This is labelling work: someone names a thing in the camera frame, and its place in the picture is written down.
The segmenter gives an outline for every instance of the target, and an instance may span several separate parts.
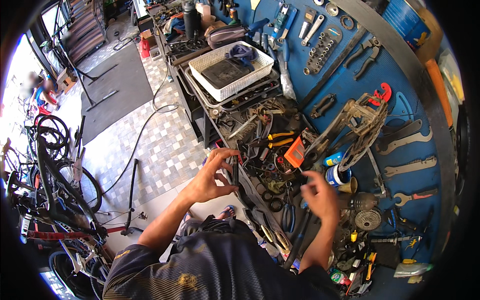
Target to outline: black bottle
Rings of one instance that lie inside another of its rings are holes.
[[[185,35],[193,39],[195,30],[200,28],[200,19],[193,2],[186,2],[183,6],[183,21],[185,23]]]

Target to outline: shirt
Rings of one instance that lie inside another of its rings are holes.
[[[103,299],[338,299],[322,267],[296,276],[250,234],[195,232],[172,247],[166,263],[146,246],[128,246],[113,261]]]

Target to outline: blue pegboard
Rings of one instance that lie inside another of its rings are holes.
[[[237,12],[242,23],[250,24],[252,21],[252,10],[250,9],[250,3],[248,3],[247,1],[236,1],[236,3],[240,4],[240,6],[237,8]],[[299,10],[295,22],[288,33],[287,39],[290,45],[291,52],[290,61],[288,62],[288,70],[290,73],[290,78],[294,85],[297,99],[301,101],[315,86],[315,84],[321,79],[321,77],[326,72],[326,70],[328,70],[335,58],[341,53],[348,41],[355,34],[356,22],[354,29],[347,30],[343,28],[340,24],[340,16],[345,14],[341,10],[338,16],[332,17],[326,13],[325,5],[321,7],[317,6],[311,0],[292,0],[287,1],[287,3],[293,7],[296,7]],[[298,37],[300,27],[303,22],[303,15],[305,13],[305,5],[310,6],[311,8],[317,10],[318,13],[325,16],[325,21],[322,23],[319,30],[317,30],[315,35],[312,37],[311,44],[316,43],[320,32],[326,30],[329,24],[337,25],[343,33],[343,38],[340,44],[335,48],[329,60],[325,63],[324,67],[320,70],[318,74],[309,76],[303,74],[303,68],[305,67],[307,58],[309,57],[308,52],[310,48],[302,46],[300,44],[301,39]],[[258,21],[263,18],[269,18],[270,21],[273,21],[274,12],[276,11],[277,7],[278,1],[276,0],[260,1],[260,4],[258,5],[256,10],[255,20]],[[217,16],[217,19],[220,19],[227,24],[231,21],[230,18],[224,17],[221,12],[218,11],[218,3],[215,3],[213,14]],[[272,30],[272,28],[265,27],[264,32],[271,34]],[[372,35],[367,33],[361,43],[371,37]],[[354,53],[357,49],[358,45],[356,48],[353,49],[352,53]],[[357,81],[353,80],[353,75],[358,72],[358,70],[360,70],[361,65],[363,64],[365,59],[371,54],[371,51],[371,49],[365,51],[363,55],[353,61],[347,69],[343,68],[343,66],[340,66],[332,75],[330,80],[312,99],[310,104],[306,106],[306,108],[303,110],[304,114],[306,116],[309,116],[312,106],[317,103],[321,98],[323,98],[326,94],[336,94],[337,102],[326,113],[326,115],[311,120],[312,124],[321,132],[328,126],[328,124],[332,121],[332,119],[335,117],[335,115],[343,107],[343,105],[348,99],[358,99],[365,92],[373,94],[375,89],[381,91],[380,84],[386,82],[392,88],[391,105],[395,105],[394,99],[396,97],[396,93],[402,92],[411,106],[411,109],[413,111],[413,117],[415,118],[415,120],[422,120],[422,128],[420,129],[420,132],[423,135],[427,135],[429,133],[429,122],[423,110],[423,106],[420,104],[419,99],[413,88],[410,86],[406,76],[403,74],[399,66],[395,63],[393,58],[384,48],[380,50],[380,54],[377,57],[376,62],[369,67],[365,74]],[[391,124],[394,124],[396,121],[397,125],[403,122],[401,120],[400,122],[398,122],[399,120],[393,120],[391,121]],[[426,143],[415,142],[399,147],[386,156],[377,154],[375,151],[375,147],[372,147],[372,152],[382,173],[384,173],[384,168],[387,166],[400,166],[416,159],[426,159],[431,156],[437,156],[437,151],[433,138]],[[352,168],[352,172],[359,181],[360,191],[378,191],[378,189],[375,189],[373,185],[372,179],[374,177],[374,172],[370,160],[367,157],[362,158]],[[436,232],[438,230],[438,225],[440,222],[441,183],[439,164],[437,164],[433,168],[395,175],[391,178],[383,176],[383,179],[387,179],[384,184],[392,195],[397,192],[402,192],[404,194],[412,194],[415,192],[429,190],[435,187],[439,189],[439,193],[436,196],[416,201],[409,201],[405,206],[402,207],[402,210],[399,213],[402,217],[405,217],[417,224],[422,224],[429,212],[430,207],[434,207],[435,213],[431,222],[431,228],[433,233],[431,234],[432,239],[430,249],[427,250],[425,245],[423,245],[422,249],[416,255],[416,259],[419,262],[428,262],[433,252],[433,246],[436,242]],[[385,210],[393,205],[394,201],[392,201],[392,199],[383,199],[380,202],[380,208],[382,210]],[[384,223],[380,228],[376,229],[373,234],[384,236],[392,232],[393,228],[390,225]],[[418,245],[419,244],[417,243],[413,249],[408,248],[407,250],[405,250],[405,247],[408,246],[408,242],[402,242],[402,258],[410,258]]]

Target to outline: bicycle cassette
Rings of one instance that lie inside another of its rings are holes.
[[[382,215],[376,209],[362,210],[355,216],[355,224],[362,230],[374,230],[380,226]]]

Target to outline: person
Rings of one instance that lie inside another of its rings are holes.
[[[55,85],[49,77],[44,80],[43,77],[37,75],[37,73],[29,72],[26,79],[26,85],[33,88],[31,100],[35,100],[37,106],[40,107],[45,103],[48,103],[52,105],[55,110],[60,108],[57,101],[49,95],[50,92],[52,92],[55,97],[60,95],[60,92],[55,91]]]
[[[338,299],[326,272],[339,220],[337,198],[323,176],[313,171],[303,172],[312,180],[301,187],[301,195],[322,225],[303,254],[297,276],[272,260],[249,227],[232,216],[231,206],[216,219],[186,220],[167,262],[159,262],[194,203],[238,190],[217,170],[231,172],[225,159],[239,154],[228,148],[211,152],[205,166],[145,229],[137,244],[117,254],[103,299]],[[224,185],[217,186],[215,180]]]

